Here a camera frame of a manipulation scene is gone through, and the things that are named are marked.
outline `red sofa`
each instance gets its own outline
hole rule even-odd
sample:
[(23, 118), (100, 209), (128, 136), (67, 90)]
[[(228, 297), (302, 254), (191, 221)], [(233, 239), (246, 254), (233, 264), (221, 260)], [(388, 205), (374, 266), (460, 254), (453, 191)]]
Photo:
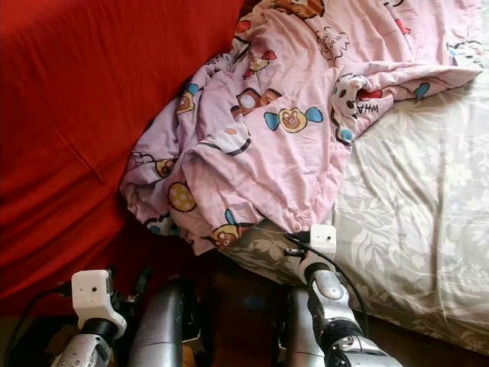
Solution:
[(163, 279), (191, 257), (132, 221), (118, 182), (147, 123), (229, 49), (242, 3), (2, 0), (0, 313), (74, 271), (114, 265), (128, 290), (146, 264)]

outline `wire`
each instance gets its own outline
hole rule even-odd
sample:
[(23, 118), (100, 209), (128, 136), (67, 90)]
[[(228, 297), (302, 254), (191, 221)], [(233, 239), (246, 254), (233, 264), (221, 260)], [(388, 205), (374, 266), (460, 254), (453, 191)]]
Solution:
[(24, 312), (22, 313), (21, 317), (18, 319), (18, 322), (15, 325), (15, 328), (14, 328), (14, 331), (12, 332), (10, 340), (8, 341), (7, 349), (5, 350), (4, 367), (10, 366), (11, 351), (13, 350), (13, 348), (15, 346), (18, 333), (19, 333), (19, 331), (21, 331), (21, 328), (22, 328), (22, 324), (24, 323), (28, 314), (31, 312), (32, 307), (42, 297), (47, 296), (48, 294), (62, 294), (64, 296), (70, 296), (71, 295), (71, 282), (67, 281), (58, 287), (42, 291), (38, 295), (34, 296), (34, 298), (32, 298), (32, 300), (28, 303), (28, 305), (25, 307)]
[(347, 276), (346, 272), (338, 264), (336, 264), (332, 259), (330, 259), (328, 256), (322, 254), (321, 252), (312, 248), (311, 246), (307, 245), (306, 243), (301, 242), (298, 239), (295, 239), (294, 237), (292, 237), (291, 234), (285, 233), (283, 236), (286, 239), (288, 239), (289, 241), (291, 241), (291, 242), (295, 243), (296, 245), (304, 248), (305, 250), (311, 251), (312, 253), (318, 255), (320, 258), (324, 258), (326, 261), (332, 263), (335, 266), (336, 270), (343, 276), (343, 278), (345, 278), (345, 280), (350, 285), (351, 289), (353, 290), (353, 293), (355, 294), (355, 297), (358, 300), (358, 303), (360, 304), (361, 315), (362, 315), (362, 323), (364, 324), (364, 334), (367, 338), (369, 338), (370, 337), (370, 325), (368, 323), (367, 309), (365, 307), (364, 300), (361, 298), (360, 293), (358, 293), (357, 288), (353, 285), (353, 282), (351, 281), (350, 277)]

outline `floral pattern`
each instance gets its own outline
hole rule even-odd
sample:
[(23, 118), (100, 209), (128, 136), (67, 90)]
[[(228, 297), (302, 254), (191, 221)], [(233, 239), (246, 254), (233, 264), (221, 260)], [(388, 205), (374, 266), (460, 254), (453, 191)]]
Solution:
[[(396, 103), (355, 142), (332, 222), (335, 259), (371, 314), (489, 355), (487, 121), (487, 67), (462, 88)], [(265, 221), (224, 253), (298, 284), (299, 259), (283, 256), (292, 247)]]

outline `wooden floor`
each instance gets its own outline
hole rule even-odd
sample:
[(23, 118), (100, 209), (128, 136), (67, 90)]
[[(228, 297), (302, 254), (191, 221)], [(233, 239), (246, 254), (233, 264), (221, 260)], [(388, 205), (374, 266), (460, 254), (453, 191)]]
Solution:
[[(282, 288), (211, 252), (198, 259), (193, 278), (202, 301), (213, 310), (213, 367), (270, 367), (273, 320)], [(404, 367), (474, 367), (489, 357), (371, 318), (380, 348)]]

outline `pink blanket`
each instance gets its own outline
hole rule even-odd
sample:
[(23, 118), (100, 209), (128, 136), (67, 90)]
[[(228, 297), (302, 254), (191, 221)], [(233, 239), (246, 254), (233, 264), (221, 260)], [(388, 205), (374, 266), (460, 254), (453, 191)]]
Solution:
[(481, 72), (478, 11), (472, 0), (263, 0), (135, 145), (128, 208), (152, 232), (179, 227), (197, 254), (264, 217), (309, 230), (332, 208), (351, 146), (394, 101)]

